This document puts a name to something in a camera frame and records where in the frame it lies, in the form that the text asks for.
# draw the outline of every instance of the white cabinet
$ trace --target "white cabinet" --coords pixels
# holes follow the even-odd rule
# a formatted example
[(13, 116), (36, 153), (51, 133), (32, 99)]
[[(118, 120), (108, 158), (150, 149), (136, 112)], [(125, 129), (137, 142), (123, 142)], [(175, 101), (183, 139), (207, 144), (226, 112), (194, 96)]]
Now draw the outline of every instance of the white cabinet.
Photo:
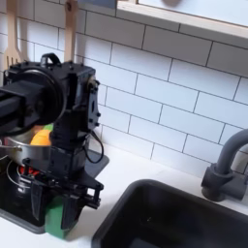
[(139, 4), (248, 26), (247, 0), (139, 0)]
[(248, 39), (248, 0), (118, 0), (117, 9)]

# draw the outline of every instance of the faucet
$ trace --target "faucet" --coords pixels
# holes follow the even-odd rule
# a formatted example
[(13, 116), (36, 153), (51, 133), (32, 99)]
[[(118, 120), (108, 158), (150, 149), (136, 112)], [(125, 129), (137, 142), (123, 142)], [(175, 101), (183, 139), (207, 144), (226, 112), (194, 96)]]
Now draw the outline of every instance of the faucet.
[(206, 169), (201, 192), (207, 199), (213, 202), (221, 202), (225, 196), (243, 199), (247, 185), (231, 166), (237, 151), (247, 143), (248, 129), (236, 133), (223, 146), (218, 162)]

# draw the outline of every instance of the kitchen sink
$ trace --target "kitchen sink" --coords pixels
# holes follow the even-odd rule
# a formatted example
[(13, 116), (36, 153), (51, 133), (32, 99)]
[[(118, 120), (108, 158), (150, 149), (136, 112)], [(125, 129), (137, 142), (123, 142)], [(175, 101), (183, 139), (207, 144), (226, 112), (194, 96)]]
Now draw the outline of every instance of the kitchen sink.
[(247, 248), (248, 216), (166, 184), (131, 184), (93, 248)]

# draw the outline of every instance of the green sponge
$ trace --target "green sponge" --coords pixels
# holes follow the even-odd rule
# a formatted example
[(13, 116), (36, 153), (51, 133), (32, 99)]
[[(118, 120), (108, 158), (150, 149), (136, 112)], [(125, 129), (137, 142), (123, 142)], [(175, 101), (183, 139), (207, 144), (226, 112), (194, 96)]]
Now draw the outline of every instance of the green sponge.
[(68, 231), (61, 230), (63, 216), (63, 199), (56, 197), (46, 208), (45, 231), (53, 236), (64, 239)]
[(53, 129), (53, 124), (45, 125), (45, 127), (43, 128), (43, 130), (50, 130), (50, 131), (52, 131), (52, 129)]

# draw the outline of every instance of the white countertop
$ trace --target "white countertop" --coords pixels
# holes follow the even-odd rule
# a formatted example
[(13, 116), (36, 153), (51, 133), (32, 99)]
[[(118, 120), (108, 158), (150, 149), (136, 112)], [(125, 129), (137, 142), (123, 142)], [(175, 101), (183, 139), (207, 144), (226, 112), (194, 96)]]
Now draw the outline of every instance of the white countertop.
[[(110, 162), (97, 177), (105, 185), (105, 189), (101, 193), (101, 206), (98, 210), (85, 207), (76, 227), (67, 236), (67, 240), (58, 239), (48, 233), (32, 234), (0, 218), (1, 247), (90, 248), (92, 235), (102, 224), (119, 197), (132, 182), (140, 179), (155, 179), (202, 198), (202, 180), (200, 178), (108, 145), (105, 148)], [(226, 199), (220, 204), (248, 215), (248, 195), (243, 201)]]

